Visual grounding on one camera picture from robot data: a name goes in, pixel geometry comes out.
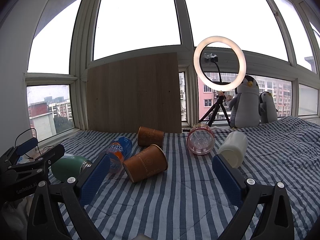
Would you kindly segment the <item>front brown paper cup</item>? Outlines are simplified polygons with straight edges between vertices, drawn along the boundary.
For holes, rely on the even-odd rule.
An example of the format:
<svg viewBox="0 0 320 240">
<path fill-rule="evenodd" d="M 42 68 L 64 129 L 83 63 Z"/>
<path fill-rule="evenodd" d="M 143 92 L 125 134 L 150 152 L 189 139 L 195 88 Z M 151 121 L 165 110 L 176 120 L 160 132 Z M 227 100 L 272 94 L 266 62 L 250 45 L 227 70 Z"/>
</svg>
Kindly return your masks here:
<svg viewBox="0 0 320 240">
<path fill-rule="evenodd" d="M 163 150 L 151 144 L 141 152 L 123 162 L 123 167 L 133 183 L 154 176 L 168 169 L 168 161 Z"/>
</svg>

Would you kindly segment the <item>brown paper cup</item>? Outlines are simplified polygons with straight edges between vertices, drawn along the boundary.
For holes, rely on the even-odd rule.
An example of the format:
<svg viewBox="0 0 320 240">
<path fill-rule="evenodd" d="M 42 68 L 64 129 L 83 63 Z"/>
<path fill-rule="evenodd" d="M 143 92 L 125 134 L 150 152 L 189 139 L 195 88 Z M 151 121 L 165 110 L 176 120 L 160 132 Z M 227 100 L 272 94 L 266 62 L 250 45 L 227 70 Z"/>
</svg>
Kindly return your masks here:
<svg viewBox="0 0 320 240">
<path fill-rule="evenodd" d="M 163 150 L 151 144 L 141 152 L 123 162 L 123 167 L 133 183 L 154 176 L 168 169 L 168 161 Z"/>
<path fill-rule="evenodd" d="M 138 145 L 150 146 L 155 144 L 162 147 L 164 139 L 164 132 L 152 128 L 140 126 L 138 130 Z"/>
</svg>

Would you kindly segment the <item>rear brown paper cup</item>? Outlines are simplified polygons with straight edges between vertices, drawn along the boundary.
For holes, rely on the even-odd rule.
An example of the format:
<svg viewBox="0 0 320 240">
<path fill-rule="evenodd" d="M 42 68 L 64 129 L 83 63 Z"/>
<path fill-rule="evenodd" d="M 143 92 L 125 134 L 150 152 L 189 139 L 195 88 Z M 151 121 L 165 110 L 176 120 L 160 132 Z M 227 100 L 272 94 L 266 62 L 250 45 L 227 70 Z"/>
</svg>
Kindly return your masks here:
<svg viewBox="0 0 320 240">
<path fill-rule="evenodd" d="M 162 147 L 164 139 L 164 132 L 152 128 L 140 126 L 138 130 L 138 145 L 150 146 L 155 144 Z"/>
</svg>

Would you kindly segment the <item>white plastic cup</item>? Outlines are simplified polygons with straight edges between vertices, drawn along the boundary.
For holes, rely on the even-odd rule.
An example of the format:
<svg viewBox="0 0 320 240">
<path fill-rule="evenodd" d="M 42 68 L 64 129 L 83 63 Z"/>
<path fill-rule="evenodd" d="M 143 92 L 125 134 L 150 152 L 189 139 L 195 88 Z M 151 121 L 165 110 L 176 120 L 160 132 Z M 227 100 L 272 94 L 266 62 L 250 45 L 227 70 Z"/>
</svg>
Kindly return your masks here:
<svg viewBox="0 0 320 240">
<path fill-rule="evenodd" d="M 239 168 L 248 147 L 248 140 L 244 133 L 234 131 L 227 135 L 217 153 L 223 156 L 233 168 Z"/>
</svg>

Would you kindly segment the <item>pink transparent plastic cup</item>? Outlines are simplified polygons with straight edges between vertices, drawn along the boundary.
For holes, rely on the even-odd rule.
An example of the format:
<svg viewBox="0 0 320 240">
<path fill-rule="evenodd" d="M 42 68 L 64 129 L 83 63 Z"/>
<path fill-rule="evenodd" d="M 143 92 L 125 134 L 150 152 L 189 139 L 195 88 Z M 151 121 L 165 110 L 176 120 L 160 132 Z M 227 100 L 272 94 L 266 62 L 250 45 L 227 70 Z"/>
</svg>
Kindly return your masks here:
<svg viewBox="0 0 320 240">
<path fill-rule="evenodd" d="M 187 146 L 188 150 L 193 154 L 208 154 L 215 146 L 213 130 L 207 124 L 195 124 L 188 133 Z"/>
</svg>

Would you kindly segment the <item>green metal flask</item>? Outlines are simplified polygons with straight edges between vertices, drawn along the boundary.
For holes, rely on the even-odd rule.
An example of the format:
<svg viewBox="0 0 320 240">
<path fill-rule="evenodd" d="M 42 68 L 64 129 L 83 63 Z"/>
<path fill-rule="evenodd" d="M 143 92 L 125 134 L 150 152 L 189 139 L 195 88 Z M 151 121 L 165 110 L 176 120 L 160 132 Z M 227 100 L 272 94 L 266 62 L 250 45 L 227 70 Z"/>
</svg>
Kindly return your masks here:
<svg viewBox="0 0 320 240">
<path fill-rule="evenodd" d="M 51 171 L 57 180 L 65 182 L 70 177 L 77 178 L 91 165 L 92 162 L 85 157 L 65 154 L 51 166 Z"/>
</svg>

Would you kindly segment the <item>orange soda plastic bottle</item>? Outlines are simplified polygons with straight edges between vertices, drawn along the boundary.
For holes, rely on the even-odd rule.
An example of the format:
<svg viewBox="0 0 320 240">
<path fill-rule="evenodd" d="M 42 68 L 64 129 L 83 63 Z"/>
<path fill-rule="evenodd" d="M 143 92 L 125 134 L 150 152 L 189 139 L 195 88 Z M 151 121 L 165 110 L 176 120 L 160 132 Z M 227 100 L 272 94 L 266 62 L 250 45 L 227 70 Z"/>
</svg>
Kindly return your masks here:
<svg viewBox="0 0 320 240">
<path fill-rule="evenodd" d="M 127 137 L 118 137 L 106 148 L 109 155 L 111 173 L 118 173 L 123 166 L 123 162 L 131 155 L 132 141 Z"/>
</svg>

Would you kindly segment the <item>blue white striped quilt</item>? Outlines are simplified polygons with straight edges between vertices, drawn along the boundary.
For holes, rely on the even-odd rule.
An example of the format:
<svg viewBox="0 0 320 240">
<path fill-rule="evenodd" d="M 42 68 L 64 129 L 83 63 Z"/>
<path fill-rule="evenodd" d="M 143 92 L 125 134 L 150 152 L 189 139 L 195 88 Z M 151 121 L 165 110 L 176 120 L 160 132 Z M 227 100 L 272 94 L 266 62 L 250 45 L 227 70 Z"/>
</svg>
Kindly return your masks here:
<svg viewBox="0 0 320 240">
<path fill-rule="evenodd" d="M 263 185 L 284 183 L 295 239 L 319 217 L 319 126 L 296 117 L 244 128 L 248 148 L 240 172 Z M 85 206 L 106 239 L 217 239 L 236 213 L 213 172 L 212 158 L 188 151 L 185 133 L 164 136 L 168 169 L 132 183 L 125 171 L 108 174 Z"/>
</svg>

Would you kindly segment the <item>wooden board panel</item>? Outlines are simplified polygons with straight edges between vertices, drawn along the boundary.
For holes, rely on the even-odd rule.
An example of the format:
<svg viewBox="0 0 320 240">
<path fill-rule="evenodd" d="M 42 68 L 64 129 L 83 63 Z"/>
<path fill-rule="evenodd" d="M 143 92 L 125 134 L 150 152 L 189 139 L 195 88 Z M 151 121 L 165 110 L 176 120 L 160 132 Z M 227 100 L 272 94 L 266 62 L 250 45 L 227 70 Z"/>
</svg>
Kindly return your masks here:
<svg viewBox="0 0 320 240">
<path fill-rule="evenodd" d="M 177 54 L 139 56 L 91 68 L 86 99 L 90 130 L 133 133 L 145 126 L 180 133 Z"/>
</svg>

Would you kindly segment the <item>small grey penguin plush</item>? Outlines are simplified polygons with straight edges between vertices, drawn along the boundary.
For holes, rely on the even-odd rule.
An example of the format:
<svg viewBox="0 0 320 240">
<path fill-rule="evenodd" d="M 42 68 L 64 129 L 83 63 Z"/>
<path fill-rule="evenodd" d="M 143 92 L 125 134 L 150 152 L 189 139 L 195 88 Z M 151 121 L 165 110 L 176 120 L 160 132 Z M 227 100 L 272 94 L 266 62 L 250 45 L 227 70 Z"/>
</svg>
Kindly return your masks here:
<svg viewBox="0 0 320 240">
<path fill-rule="evenodd" d="M 272 94 L 262 92 L 259 96 L 260 101 L 260 122 L 267 124 L 278 120 L 277 110 L 274 105 Z"/>
</svg>

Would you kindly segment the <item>large grey penguin plush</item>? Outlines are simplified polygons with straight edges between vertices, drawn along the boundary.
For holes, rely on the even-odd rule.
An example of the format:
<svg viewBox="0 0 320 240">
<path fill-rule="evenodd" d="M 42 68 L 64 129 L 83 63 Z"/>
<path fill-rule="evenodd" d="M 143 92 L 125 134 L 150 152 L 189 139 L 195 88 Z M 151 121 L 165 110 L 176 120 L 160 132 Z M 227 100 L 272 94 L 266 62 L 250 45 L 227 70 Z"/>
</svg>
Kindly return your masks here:
<svg viewBox="0 0 320 240">
<path fill-rule="evenodd" d="M 245 75 L 229 102 L 231 128 L 256 127 L 260 123 L 259 86 L 255 78 Z"/>
</svg>

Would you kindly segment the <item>black tripod stand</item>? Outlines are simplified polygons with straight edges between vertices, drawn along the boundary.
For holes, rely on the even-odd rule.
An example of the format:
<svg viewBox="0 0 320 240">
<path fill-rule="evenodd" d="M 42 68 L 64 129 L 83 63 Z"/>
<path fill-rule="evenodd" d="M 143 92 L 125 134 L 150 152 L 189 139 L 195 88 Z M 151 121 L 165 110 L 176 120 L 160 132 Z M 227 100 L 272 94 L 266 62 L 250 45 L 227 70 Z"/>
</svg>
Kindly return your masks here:
<svg viewBox="0 0 320 240">
<path fill-rule="evenodd" d="M 205 118 L 206 118 L 208 115 L 211 114 L 209 120 L 207 121 L 207 125 L 208 125 L 209 127 L 211 127 L 212 124 L 213 124 L 213 122 L 216 120 L 216 116 L 217 116 L 219 110 L 222 110 L 222 111 L 223 111 L 223 114 L 224 114 L 224 116 L 225 116 L 225 118 L 226 118 L 226 120 L 227 120 L 228 125 L 230 125 L 229 116 L 228 116 L 227 111 L 226 111 L 226 109 L 225 109 L 225 107 L 224 107 L 224 105 L 223 105 L 223 102 L 224 102 L 225 99 L 226 99 L 226 96 L 225 96 L 224 92 L 219 91 L 219 92 L 217 93 L 217 102 L 214 103 L 214 104 L 210 107 L 210 109 L 209 109 L 209 110 L 204 114 L 204 116 L 199 120 L 199 123 L 203 122 L 203 121 L 205 120 Z"/>
</svg>

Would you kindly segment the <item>black phone holder gooseneck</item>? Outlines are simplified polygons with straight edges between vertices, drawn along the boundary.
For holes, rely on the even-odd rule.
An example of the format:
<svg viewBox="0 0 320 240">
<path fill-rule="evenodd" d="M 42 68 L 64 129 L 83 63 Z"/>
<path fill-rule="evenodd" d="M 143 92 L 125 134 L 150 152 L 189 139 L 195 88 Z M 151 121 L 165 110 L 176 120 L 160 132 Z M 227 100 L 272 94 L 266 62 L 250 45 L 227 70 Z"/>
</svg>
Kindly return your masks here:
<svg viewBox="0 0 320 240">
<path fill-rule="evenodd" d="M 204 62 L 207 63 L 207 64 L 213 64 L 216 68 L 217 68 L 217 73 L 219 75 L 219 84 L 220 85 L 223 85 L 223 84 L 226 84 L 226 82 L 224 82 L 222 80 L 222 76 L 221 76 L 221 71 L 220 71 L 220 67 L 219 65 L 217 64 L 218 61 L 219 61 L 219 58 L 217 57 L 216 54 L 213 54 L 213 53 L 205 53 L 204 56 Z"/>
</svg>

